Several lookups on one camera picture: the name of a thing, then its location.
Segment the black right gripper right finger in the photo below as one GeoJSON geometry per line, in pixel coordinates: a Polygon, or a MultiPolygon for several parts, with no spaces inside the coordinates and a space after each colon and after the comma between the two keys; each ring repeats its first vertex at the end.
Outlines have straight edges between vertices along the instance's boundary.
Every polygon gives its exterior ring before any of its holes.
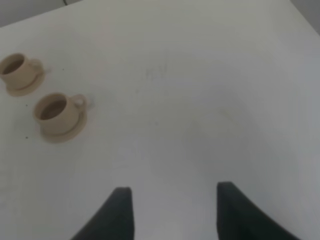
{"type": "Polygon", "coordinates": [[[216,187],[216,229],[220,240],[296,240],[232,182],[216,187]]]}

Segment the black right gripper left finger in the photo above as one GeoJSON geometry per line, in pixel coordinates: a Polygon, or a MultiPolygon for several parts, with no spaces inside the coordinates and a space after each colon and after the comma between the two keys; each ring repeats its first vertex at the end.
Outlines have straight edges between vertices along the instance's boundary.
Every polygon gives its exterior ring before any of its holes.
{"type": "Polygon", "coordinates": [[[135,218],[129,187],[117,187],[74,240],[133,240],[135,218]]]}

